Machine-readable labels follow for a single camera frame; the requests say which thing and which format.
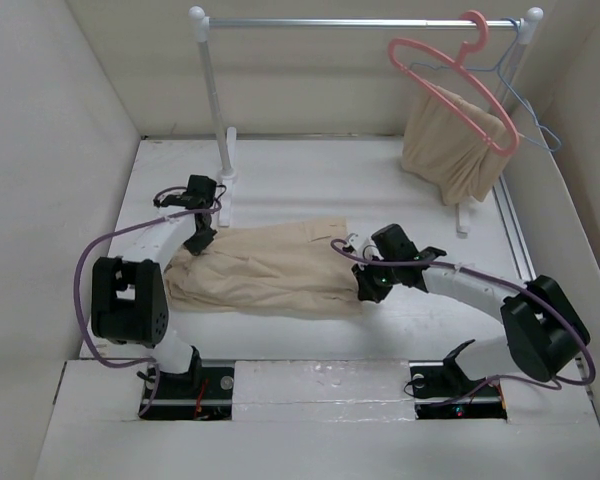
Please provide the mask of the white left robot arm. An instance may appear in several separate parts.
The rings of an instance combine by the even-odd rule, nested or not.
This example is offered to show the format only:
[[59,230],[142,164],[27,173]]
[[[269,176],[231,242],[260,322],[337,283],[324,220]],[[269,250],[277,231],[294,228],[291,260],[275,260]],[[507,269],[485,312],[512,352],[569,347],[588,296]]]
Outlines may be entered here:
[[225,190],[207,176],[192,175],[185,187],[159,192],[153,199],[157,218],[109,235],[139,231],[136,242],[121,255],[98,258],[92,267],[93,335],[145,348],[155,376],[185,397],[202,387],[201,359],[169,325],[163,272],[179,248],[197,256],[211,245],[217,234],[212,215],[221,210]]

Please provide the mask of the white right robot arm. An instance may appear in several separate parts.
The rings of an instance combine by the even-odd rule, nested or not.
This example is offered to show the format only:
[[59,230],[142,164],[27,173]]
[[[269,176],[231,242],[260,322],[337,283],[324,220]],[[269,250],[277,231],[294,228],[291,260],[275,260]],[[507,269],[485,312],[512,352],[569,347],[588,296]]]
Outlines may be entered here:
[[354,262],[361,301],[380,303],[401,285],[455,300],[502,325],[499,337],[469,339],[441,360],[411,363],[413,397],[453,402],[502,379],[558,390],[568,382],[561,370],[577,356],[588,367],[581,384],[595,380],[590,333],[554,279],[513,281],[452,263],[443,249],[418,249],[398,224],[367,240],[351,234],[337,251]]

